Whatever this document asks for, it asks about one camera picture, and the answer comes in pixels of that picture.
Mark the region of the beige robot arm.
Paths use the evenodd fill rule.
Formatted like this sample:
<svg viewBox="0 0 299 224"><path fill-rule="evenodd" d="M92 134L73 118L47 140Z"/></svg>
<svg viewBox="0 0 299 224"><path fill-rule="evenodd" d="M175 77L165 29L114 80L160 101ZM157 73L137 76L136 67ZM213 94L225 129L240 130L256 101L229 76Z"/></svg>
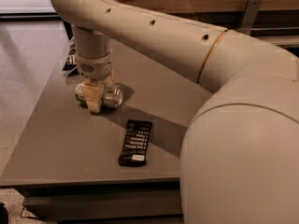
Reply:
<svg viewBox="0 0 299 224"><path fill-rule="evenodd" d="M298 60L220 26L119 0L50 0L73 28L80 97L117 105L109 39L191 82L202 105L180 151L186 224L299 224Z"/></svg>

